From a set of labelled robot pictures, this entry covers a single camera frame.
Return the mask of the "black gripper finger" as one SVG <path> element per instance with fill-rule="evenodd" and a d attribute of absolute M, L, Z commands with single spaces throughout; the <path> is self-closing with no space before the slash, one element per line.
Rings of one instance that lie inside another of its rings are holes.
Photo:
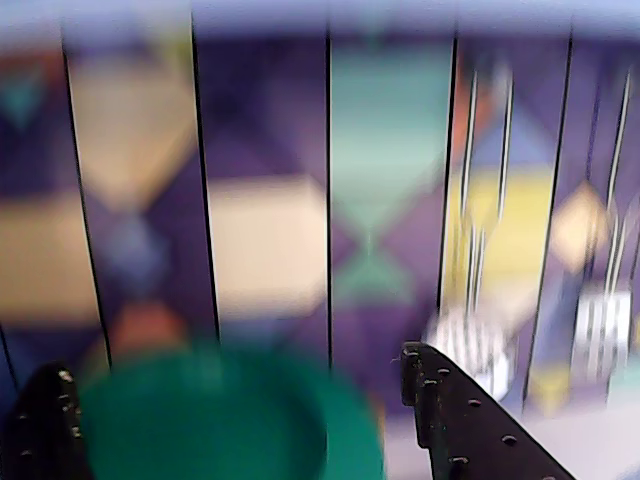
<path fill-rule="evenodd" d="M 542 480 L 573 475 L 447 356 L 421 342 L 401 351 L 402 403 L 434 479 Z"/>
<path fill-rule="evenodd" d="M 1 430 L 1 477 L 89 480 L 80 397 L 62 363 L 38 368 L 19 392 Z"/>

